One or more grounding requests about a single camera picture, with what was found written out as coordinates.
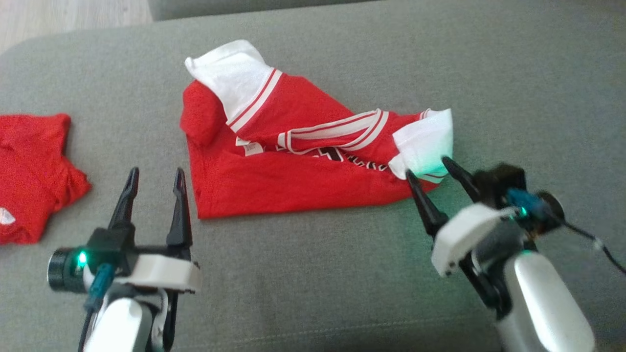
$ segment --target stitching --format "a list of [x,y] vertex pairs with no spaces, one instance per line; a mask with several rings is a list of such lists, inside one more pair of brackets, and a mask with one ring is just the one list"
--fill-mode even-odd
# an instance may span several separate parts
[[290,338],[303,338],[308,335],[317,335],[317,336],[332,336],[344,333],[353,333],[355,330],[362,329],[406,329],[409,328],[409,325],[413,324],[421,324],[428,323],[433,321],[451,321],[451,320],[459,320],[470,318],[471,316],[457,316],[453,318],[432,318],[432,319],[409,319],[402,321],[391,321],[386,323],[372,323],[372,324],[362,324],[362,325],[353,325],[353,326],[345,326],[341,328],[327,328],[327,329],[312,329],[305,331],[298,331],[295,333],[284,333],[284,334],[274,334],[261,336],[256,338],[244,338],[244,339],[236,339],[229,342],[224,343],[205,343],[205,344],[195,344],[189,346],[178,346],[177,349],[191,349],[191,348],[206,348],[209,347],[212,350],[220,351],[225,348],[230,347],[230,349],[239,349],[244,346],[233,346],[233,345],[241,345],[245,344],[248,346],[260,346],[263,344],[271,344],[271,343],[279,343],[286,339]]

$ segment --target folded red garment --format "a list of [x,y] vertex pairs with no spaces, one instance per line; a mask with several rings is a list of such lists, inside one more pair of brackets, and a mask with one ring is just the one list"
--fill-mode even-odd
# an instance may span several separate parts
[[[433,125],[452,147],[449,110],[355,115],[305,78],[267,66],[246,41],[185,64],[197,81],[183,93],[180,126],[201,219],[389,204],[411,196],[405,158],[441,158],[423,147],[437,145],[425,142]],[[404,127],[410,135],[398,134]],[[446,174],[428,170],[419,173],[426,191]]]
[[0,116],[0,244],[37,243],[51,214],[91,188],[63,155],[71,120]]

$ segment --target green light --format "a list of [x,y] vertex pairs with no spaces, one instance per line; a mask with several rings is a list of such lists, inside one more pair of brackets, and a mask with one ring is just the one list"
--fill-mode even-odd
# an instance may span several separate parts
[[87,254],[80,252],[80,254],[78,254],[78,265],[85,266],[85,264],[87,264]]

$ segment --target gray fabric surface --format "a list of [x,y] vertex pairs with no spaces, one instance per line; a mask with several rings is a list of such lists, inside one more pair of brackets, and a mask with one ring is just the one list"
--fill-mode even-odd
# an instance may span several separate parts
[[148,5],[152,19],[163,21],[211,14],[244,13],[361,1],[367,0],[148,0]]
[[[192,79],[183,60],[239,38],[355,111],[451,107],[458,162],[525,167],[531,189],[558,195],[568,218],[625,262],[625,28],[601,4],[380,1],[85,31],[10,49],[0,57],[0,113],[71,115],[67,155],[94,187],[51,218],[39,244],[0,247],[0,349],[75,348],[84,297],[48,288],[48,258],[108,223],[134,165],[137,242],[165,240],[175,168],[188,171],[178,119]],[[449,180],[432,197],[449,214],[469,204]],[[177,351],[498,349],[469,283],[436,275],[409,200],[192,227],[204,286],[179,302]],[[538,245],[599,342],[625,343],[624,277],[564,230]]]

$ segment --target clothing tag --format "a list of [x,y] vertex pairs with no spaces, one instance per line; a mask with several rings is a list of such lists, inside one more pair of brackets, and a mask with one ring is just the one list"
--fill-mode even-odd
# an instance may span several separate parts
[[5,208],[0,208],[0,225],[11,225],[15,222],[15,218]]
[[250,155],[261,154],[263,152],[263,146],[258,144],[257,142],[250,143],[243,146],[245,149],[245,156],[249,157]]
[[237,139],[235,139],[235,145],[238,147],[241,147],[242,145],[248,145],[250,144],[249,140],[242,140],[241,138],[237,137]]

